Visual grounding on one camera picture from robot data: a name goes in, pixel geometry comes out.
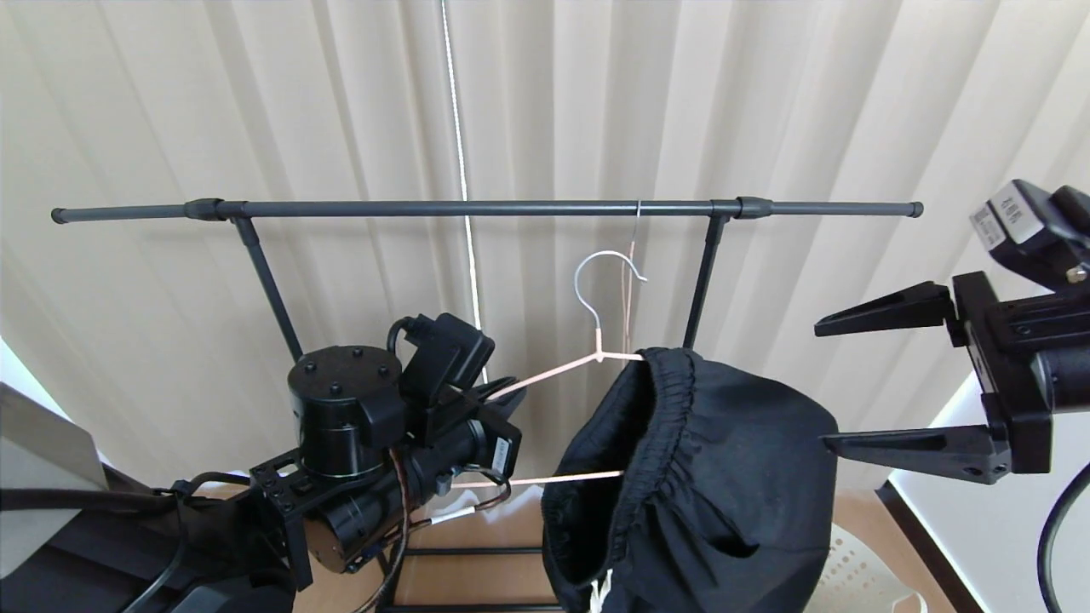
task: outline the black clothing rack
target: black clothing rack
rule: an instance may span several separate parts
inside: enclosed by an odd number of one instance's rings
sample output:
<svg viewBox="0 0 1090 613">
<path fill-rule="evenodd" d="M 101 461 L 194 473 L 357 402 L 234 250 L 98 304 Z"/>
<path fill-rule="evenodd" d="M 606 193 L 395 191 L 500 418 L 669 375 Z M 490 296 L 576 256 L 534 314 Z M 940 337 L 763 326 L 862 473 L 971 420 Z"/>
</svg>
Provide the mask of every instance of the black clothing rack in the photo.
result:
<svg viewBox="0 0 1090 613">
<path fill-rule="evenodd" d="M 292 360 L 303 356 L 299 337 L 288 316 L 288 309 L 280 297 L 272 271 L 269 268 L 261 239 L 254 228 L 254 217 L 707 217 L 704 252 L 697 273 L 689 320 L 681 346 L 692 349 L 697 328 L 704 310 L 704 299 L 712 278 L 712 267 L 723 237 L 723 228 L 731 219 L 758 219 L 771 215 L 855 215 L 886 217 L 919 217 L 923 205 L 919 202 L 773 202 L 759 197 L 704 201 L 367 201 L 367 202 L 247 202 L 202 199 L 177 205 L 118 206 L 99 208 L 55 208 L 52 219 L 58 224 L 73 221 L 100 221 L 117 219 L 165 219 L 185 217 L 203 221 L 231 221 L 239 238 L 250 253 L 254 269 L 261 280 L 265 297 L 272 308 L 280 333 L 291 352 Z M 453 548 L 408 549 L 405 555 L 541 555 L 540 546 L 514 548 Z M 377 556 L 383 573 L 396 573 L 390 588 L 376 611 L 379 613 L 461 613 L 505 611 L 561 611 L 557 603 L 510 604 L 393 604 L 401 569 L 391 569 L 385 554 Z"/>
</svg>

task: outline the beige curtain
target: beige curtain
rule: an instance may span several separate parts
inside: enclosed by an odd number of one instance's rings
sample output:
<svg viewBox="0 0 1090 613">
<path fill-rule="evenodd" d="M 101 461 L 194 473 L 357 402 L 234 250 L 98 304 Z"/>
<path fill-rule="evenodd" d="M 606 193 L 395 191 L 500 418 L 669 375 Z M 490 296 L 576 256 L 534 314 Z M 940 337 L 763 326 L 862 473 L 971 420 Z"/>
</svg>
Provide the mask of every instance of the beige curtain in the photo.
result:
<svg viewBox="0 0 1090 613">
<path fill-rule="evenodd" d="M 920 219 L 728 225 L 697 350 L 843 430 L 923 426 L 970 371 L 941 329 L 816 339 L 829 312 L 993 271 L 966 220 L 1004 181 L 1090 185 L 1090 2 L 501 2 L 447 8 L 469 197 L 920 200 Z M 293 444 L 291 365 L 227 224 L 56 226 L 55 206 L 458 200 L 437 2 L 8 2 L 2 333 L 104 453 L 169 483 Z M 259 219 L 304 349 L 472 321 L 462 219 Z M 703 219 L 642 219 L 635 346 L 677 346 Z M 631 218 L 474 218 L 489 374 L 591 350 L 571 293 Z M 1027 285 L 993 275 L 1015 297 Z M 584 287 L 620 342 L 620 269 Z M 533 389 L 555 467 L 616 365 Z M 881 469 L 841 465 L 873 486 Z"/>
</svg>

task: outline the white laundry basket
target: white laundry basket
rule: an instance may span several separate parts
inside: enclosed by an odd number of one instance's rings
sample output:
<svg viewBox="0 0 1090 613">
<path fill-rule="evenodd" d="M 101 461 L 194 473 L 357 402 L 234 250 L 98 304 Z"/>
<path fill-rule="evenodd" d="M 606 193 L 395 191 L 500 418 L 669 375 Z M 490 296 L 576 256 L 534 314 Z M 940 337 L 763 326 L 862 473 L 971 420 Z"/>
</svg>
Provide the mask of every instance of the white laundry basket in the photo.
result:
<svg viewBox="0 0 1090 613">
<path fill-rule="evenodd" d="M 886 613 L 912 596 L 920 601 L 920 613 L 927 613 L 919 592 L 900 582 L 871 548 L 834 524 L 825 568 L 804 613 Z"/>
</svg>

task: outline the barcode label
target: barcode label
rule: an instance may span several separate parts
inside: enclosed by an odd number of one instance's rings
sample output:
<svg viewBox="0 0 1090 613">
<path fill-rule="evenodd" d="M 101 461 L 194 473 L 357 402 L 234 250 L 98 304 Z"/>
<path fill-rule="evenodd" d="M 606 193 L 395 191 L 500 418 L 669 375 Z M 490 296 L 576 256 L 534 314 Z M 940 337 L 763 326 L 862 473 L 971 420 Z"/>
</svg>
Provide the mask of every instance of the barcode label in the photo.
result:
<svg viewBox="0 0 1090 613">
<path fill-rule="evenodd" d="M 992 206 L 1007 233 L 1017 243 L 1028 241 L 1044 229 L 1044 224 L 1033 215 L 1033 209 L 1013 182 L 1003 185 L 1000 193 L 992 196 Z"/>
<path fill-rule="evenodd" d="M 492 469 L 496 472 L 504 472 L 507 468 L 507 452 L 511 448 L 511 443 L 507 438 L 496 440 L 496 453 L 492 456 Z"/>
<path fill-rule="evenodd" d="M 992 251 L 1007 238 L 986 202 L 969 216 L 969 220 L 972 221 L 972 228 L 977 230 L 980 242 L 984 243 L 984 249 L 988 251 Z"/>
</svg>

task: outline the dark baseboard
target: dark baseboard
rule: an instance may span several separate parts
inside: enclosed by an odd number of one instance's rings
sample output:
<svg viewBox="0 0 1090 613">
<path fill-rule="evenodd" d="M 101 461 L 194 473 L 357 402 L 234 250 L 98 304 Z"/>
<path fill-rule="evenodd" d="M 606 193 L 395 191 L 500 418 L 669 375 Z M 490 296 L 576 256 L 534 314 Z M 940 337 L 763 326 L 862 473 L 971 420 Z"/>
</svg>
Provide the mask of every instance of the dark baseboard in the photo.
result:
<svg viewBox="0 0 1090 613">
<path fill-rule="evenodd" d="M 912 509 L 905 504 L 905 500 L 900 497 L 900 492 L 893 486 L 893 483 L 886 481 L 876 492 L 886 510 L 889 512 L 894 521 L 900 527 L 901 532 L 908 538 L 908 542 L 912 543 L 916 552 L 923 560 L 923 564 L 931 570 L 931 575 L 934 576 L 938 587 L 946 593 L 946 598 L 954 605 L 954 610 L 958 613 L 984 613 L 980 603 L 969 592 L 969 588 L 961 581 L 961 577 L 954 572 L 949 560 L 943 555 L 942 550 L 938 549 L 934 539 L 931 538 L 931 534 L 920 524 L 920 519 L 912 513 Z"/>
</svg>

